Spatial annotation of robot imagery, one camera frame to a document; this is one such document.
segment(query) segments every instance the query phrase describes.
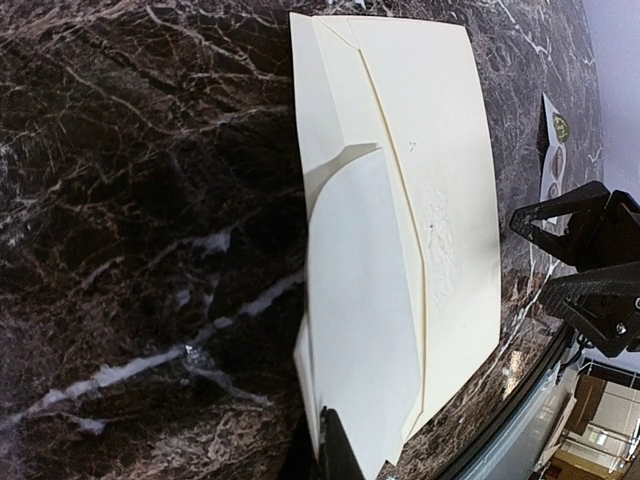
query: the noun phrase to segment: folded paper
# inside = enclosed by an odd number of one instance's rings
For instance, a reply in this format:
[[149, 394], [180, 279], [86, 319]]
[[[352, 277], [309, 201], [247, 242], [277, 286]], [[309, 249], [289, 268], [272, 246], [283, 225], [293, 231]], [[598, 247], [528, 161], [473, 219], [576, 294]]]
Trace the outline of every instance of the folded paper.
[[375, 478], [499, 340], [482, 91], [463, 27], [292, 14], [291, 35], [309, 218], [296, 366], [312, 436], [334, 408]]
[[[569, 124], [560, 115], [546, 95], [542, 95], [549, 147], [545, 154], [540, 178], [540, 201], [552, 200], [564, 192], [564, 172], [567, 169], [567, 148], [565, 142], [569, 138]], [[552, 224], [558, 223], [558, 218], [547, 220]]]

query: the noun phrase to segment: wall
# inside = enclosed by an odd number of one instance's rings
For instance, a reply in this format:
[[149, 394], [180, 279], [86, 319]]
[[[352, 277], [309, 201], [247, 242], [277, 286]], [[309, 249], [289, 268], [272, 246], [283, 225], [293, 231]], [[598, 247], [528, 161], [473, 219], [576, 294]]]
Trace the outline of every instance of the wall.
[[630, 449], [633, 450], [628, 441], [636, 434], [639, 423], [640, 391], [609, 382], [584, 434], [569, 436], [610, 455], [573, 442], [565, 442], [562, 448], [595, 464], [617, 469]]
[[618, 480], [622, 476], [562, 450], [554, 455], [551, 465], [562, 469], [557, 480]]
[[584, 0], [604, 127], [605, 182], [640, 199], [640, 2]]

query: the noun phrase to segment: black plastic part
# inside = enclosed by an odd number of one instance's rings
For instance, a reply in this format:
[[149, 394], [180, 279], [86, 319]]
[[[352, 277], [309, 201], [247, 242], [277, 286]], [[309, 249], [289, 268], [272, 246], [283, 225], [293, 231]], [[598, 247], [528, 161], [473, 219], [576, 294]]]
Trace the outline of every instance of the black plastic part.
[[320, 459], [313, 458], [309, 428], [303, 415], [293, 435], [278, 480], [364, 480], [338, 413], [320, 413]]
[[289, 453], [282, 464], [278, 480], [318, 480], [319, 478], [318, 467], [313, 458], [309, 425], [305, 415], [302, 415], [293, 432]]
[[542, 290], [545, 310], [573, 326], [608, 357], [640, 334], [640, 262], [598, 268], [550, 280]]
[[338, 413], [320, 413], [320, 472], [324, 480], [364, 480]]
[[[535, 224], [561, 215], [571, 215], [562, 236]], [[545, 285], [547, 313], [609, 357], [640, 350], [640, 207], [631, 196], [591, 182], [516, 210], [511, 229], [579, 272]]]

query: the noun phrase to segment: marble countertop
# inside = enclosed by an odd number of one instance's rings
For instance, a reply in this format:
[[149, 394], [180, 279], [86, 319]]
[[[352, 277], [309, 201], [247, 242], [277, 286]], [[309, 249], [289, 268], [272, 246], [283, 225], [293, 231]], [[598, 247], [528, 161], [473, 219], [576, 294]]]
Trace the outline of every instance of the marble countertop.
[[274, 478], [306, 217], [288, 12], [466, 25], [499, 199], [500, 346], [381, 478], [428, 479], [559, 326], [554, 265], [508, 230], [536, 201], [541, 97], [565, 189], [602, 177], [579, 0], [10, 0], [0, 4], [0, 470], [22, 479]]

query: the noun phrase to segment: dark marble surface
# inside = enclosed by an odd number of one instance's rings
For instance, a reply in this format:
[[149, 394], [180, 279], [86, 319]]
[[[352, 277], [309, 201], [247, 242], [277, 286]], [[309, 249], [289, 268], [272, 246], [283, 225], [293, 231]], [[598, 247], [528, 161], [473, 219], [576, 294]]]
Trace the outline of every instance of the dark marble surface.
[[572, 128], [565, 189], [602, 177], [579, 0], [5, 0], [2, 478], [277, 473], [301, 413], [306, 242], [289, 11], [466, 25], [485, 95], [502, 341], [381, 477], [430, 478], [544, 351], [551, 262], [507, 221], [537, 197], [543, 91]]

